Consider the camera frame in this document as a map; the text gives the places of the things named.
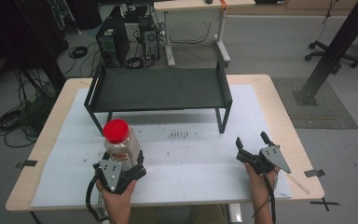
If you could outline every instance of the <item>office chair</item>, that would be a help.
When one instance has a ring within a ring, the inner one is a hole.
[[[309,48],[310,49],[315,49],[316,46],[318,46],[319,48],[321,48],[323,50],[328,49],[328,46],[326,46],[324,43],[320,42],[319,40],[316,40],[315,42],[310,43]],[[306,55],[304,60],[309,62],[312,59],[312,56],[324,56],[324,51],[312,52],[311,54]],[[352,61],[353,62],[351,64],[352,68],[355,68],[358,65],[358,57],[351,56],[349,54],[344,54],[344,55],[341,56],[341,58],[349,60],[349,61]],[[340,68],[341,68],[341,61],[338,61],[336,66],[331,71],[331,73],[336,74]]]

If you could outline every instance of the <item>floor mat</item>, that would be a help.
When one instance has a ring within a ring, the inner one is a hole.
[[[315,98],[318,105],[298,105],[293,91],[300,91],[307,78],[275,77],[272,79],[287,114],[298,129],[358,129],[350,113],[334,93],[328,81]]]

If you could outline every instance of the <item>plastic jar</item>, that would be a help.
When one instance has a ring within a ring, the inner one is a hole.
[[[113,119],[103,127],[104,146],[111,160],[120,161],[123,170],[128,171],[138,164],[141,150],[135,133],[123,119]]]

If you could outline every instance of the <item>hand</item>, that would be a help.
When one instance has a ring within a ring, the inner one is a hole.
[[[106,190],[101,181],[97,181],[97,189],[102,191],[103,202],[110,221],[115,224],[127,224],[130,220],[131,195],[135,189],[136,180],[132,180],[122,194],[111,193]]]
[[[245,168],[250,178],[251,199],[256,214],[255,223],[272,223],[269,207],[266,206],[269,201],[269,190],[267,189],[264,177],[258,175],[247,162],[245,163]],[[279,171],[280,168],[275,166],[273,171],[267,173],[267,178],[272,187],[275,184],[275,177]]]

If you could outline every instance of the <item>white table leg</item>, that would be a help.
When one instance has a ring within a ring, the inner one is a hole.
[[[175,59],[173,58],[172,53],[172,45],[170,39],[170,27],[169,27],[169,19],[168,19],[168,12],[164,12],[164,22],[165,22],[165,52],[167,53],[167,61],[169,67],[175,66]]]
[[[225,30],[225,22],[226,22],[226,16],[227,16],[227,10],[224,9],[220,18],[219,22],[219,33],[214,36],[214,39],[216,40],[217,47],[220,50],[220,53],[222,54],[223,60],[225,61],[226,66],[231,62],[231,59],[228,55],[228,52],[226,50],[225,44],[223,43],[223,31]]]

